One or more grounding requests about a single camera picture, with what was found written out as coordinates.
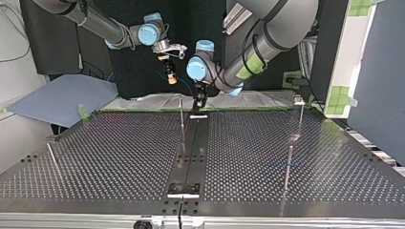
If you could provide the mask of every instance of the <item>perforated table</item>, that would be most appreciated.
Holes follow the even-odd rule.
[[[405,219],[405,179],[300,112],[100,113],[0,176],[1,213]],[[285,190],[288,147],[292,161]],[[196,198],[168,198],[198,184]]]

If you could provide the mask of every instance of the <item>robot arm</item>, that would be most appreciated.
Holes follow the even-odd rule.
[[[175,66],[171,57],[184,59],[187,47],[170,44],[167,38],[167,27],[158,12],[143,17],[142,25],[124,26],[113,18],[104,15],[91,4],[91,0],[33,0],[42,9],[58,15],[63,15],[77,23],[78,26],[92,31],[105,40],[110,49],[120,50],[136,46],[151,46],[152,51],[159,55],[163,62],[169,83],[177,82]]]
[[[216,71],[219,66],[212,58],[214,44],[206,40],[197,43],[195,56],[187,65],[190,78],[198,83],[215,85],[231,96],[237,96],[244,83],[252,75],[261,73],[266,63],[277,54],[288,51],[302,40],[310,30],[318,9],[318,0],[236,1],[262,19],[262,34],[253,35],[252,44],[228,69]]]

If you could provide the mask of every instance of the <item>black metal bracket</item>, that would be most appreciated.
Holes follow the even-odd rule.
[[[172,183],[169,186],[167,196],[169,198],[199,198],[200,197],[199,183],[193,184],[176,184]]]

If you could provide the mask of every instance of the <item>silver pin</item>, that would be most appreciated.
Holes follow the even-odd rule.
[[[180,107],[180,116],[181,116],[181,129],[184,131],[184,117],[182,115],[182,97],[180,95],[180,100],[179,100],[179,107]]]
[[[57,163],[56,157],[54,157],[53,149],[52,149],[52,146],[51,146],[51,143],[50,143],[50,142],[47,142],[47,147],[48,147],[48,150],[49,150],[49,152],[50,152],[50,154],[51,154],[52,162],[53,162],[53,163]]]
[[[284,181],[285,191],[288,190],[289,169],[291,167],[292,150],[293,150],[293,146],[289,146],[288,147],[288,157],[287,157],[286,179]]]

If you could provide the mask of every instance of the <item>white wall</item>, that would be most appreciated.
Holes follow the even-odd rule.
[[[20,11],[18,0],[0,0]],[[2,8],[23,31],[18,18]],[[28,41],[0,11],[0,61],[24,54]],[[43,145],[50,135],[49,124],[11,113],[2,112],[13,101],[45,85],[44,75],[36,73],[31,52],[19,60],[0,62],[0,173]]]

